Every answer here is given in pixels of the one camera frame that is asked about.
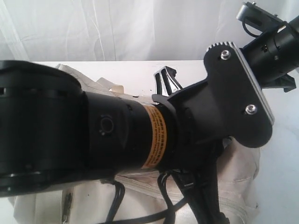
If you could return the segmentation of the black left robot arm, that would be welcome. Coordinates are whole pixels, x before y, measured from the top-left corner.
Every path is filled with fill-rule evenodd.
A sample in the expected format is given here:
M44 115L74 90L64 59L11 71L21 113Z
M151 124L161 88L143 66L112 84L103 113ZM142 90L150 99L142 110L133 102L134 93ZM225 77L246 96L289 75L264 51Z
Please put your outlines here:
M84 91L72 75L26 61L0 63L0 194L54 191L102 180L115 186L106 223L115 223L123 171L156 169L166 210L127 219L175 221L188 204L198 223L227 224L216 160L226 137L214 98L216 74L152 104Z

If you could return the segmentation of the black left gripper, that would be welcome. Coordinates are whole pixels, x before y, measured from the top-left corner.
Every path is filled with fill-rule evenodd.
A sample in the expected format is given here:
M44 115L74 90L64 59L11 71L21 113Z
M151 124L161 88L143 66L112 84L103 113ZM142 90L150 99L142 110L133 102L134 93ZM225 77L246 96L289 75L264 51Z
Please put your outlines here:
M182 87L168 66L154 74L152 99L175 129L171 153L160 168L172 176L199 224L227 224L220 211L216 162L224 150L224 128L207 80Z

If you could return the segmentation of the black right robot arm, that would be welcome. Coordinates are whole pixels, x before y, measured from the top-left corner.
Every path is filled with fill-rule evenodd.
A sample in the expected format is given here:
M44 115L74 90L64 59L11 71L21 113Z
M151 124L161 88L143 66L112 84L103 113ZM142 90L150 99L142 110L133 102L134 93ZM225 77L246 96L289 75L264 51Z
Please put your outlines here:
M299 18L261 33L242 53L261 88L296 89L288 73L299 67Z

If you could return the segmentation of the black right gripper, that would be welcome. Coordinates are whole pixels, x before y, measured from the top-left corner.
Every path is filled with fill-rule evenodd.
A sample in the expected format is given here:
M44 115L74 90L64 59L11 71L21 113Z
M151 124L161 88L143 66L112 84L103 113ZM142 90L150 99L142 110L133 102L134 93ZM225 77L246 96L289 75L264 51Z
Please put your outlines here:
M299 33L294 28L264 32L242 53L262 88L296 89L295 78L288 74L299 67Z

